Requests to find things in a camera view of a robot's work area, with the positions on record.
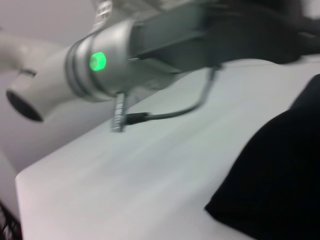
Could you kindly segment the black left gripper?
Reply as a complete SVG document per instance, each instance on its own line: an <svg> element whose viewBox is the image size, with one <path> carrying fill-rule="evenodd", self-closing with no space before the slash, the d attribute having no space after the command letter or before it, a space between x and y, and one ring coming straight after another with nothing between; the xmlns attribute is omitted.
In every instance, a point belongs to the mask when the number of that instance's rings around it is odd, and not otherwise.
<svg viewBox="0 0 320 240"><path fill-rule="evenodd" d="M198 0L137 23L130 54L188 72L242 59L288 64L303 51L297 30L271 9L246 0Z"/></svg>

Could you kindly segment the black shirt with FREE print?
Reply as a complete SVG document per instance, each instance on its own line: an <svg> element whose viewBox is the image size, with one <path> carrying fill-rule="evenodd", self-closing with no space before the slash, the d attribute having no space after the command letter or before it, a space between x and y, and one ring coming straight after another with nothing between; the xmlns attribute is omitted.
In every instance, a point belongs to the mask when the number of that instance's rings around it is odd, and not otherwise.
<svg viewBox="0 0 320 240"><path fill-rule="evenodd" d="M205 210L256 240L320 240L320 74L248 141Z"/></svg>

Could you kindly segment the black red mesh object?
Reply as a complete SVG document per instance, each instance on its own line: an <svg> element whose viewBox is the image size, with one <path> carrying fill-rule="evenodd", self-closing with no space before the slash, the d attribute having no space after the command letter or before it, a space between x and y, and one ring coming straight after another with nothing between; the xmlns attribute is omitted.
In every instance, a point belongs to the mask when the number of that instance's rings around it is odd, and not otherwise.
<svg viewBox="0 0 320 240"><path fill-rule="evenodd" d="M0 240L23 240L20 222L0 201Z"/></svg>

